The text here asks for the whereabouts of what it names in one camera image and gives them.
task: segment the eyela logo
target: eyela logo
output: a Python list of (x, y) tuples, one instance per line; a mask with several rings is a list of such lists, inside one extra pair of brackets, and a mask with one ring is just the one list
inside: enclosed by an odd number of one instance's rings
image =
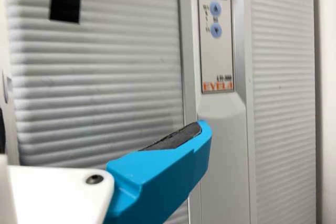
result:
[(224, 82), (224, 81), (204, 81), (203, 82), (203, 92), (211, 92), (211, 91), (224, 91), (224, 90), (232, 90), (233, 83), (232, 81)]

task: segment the control panel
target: control panel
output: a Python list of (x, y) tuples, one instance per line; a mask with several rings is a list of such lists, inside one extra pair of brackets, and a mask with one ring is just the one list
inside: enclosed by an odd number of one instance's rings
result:
[(234, 90), (231, 0), (198, 0), (202, 92)]

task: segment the blue button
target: blue button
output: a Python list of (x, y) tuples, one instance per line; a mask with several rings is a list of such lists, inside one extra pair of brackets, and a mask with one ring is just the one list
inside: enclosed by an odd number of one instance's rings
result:
[(213, 23), (210, 27), (210, 32), (214, 38), (219, 38), (222, 35), (222, 28), (219, 23)]
[(211, 2), (210, 4), (210, 12), (213, 16), (218, 17), (222, 8), (218, 2)]

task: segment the screw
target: screw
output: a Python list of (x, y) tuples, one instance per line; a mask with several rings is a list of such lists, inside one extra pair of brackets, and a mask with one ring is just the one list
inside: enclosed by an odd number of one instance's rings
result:
[(103, 180), (104, 180), (103, 176), (98, 175), (98, 174), (93, 174), (86, 179), (86, 184), (95, 185), (95, 184), (99, 184)]

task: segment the white louvered panel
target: white louvered panel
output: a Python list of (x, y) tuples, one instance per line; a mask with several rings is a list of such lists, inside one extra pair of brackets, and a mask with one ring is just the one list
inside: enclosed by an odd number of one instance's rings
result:
[(80, 25), (6, 3), (22, 164), (104, 168), (183, 126), (177, 0), (81, 0)]
[(313, 0), (251, 0), (258, 224), (316, 222)]

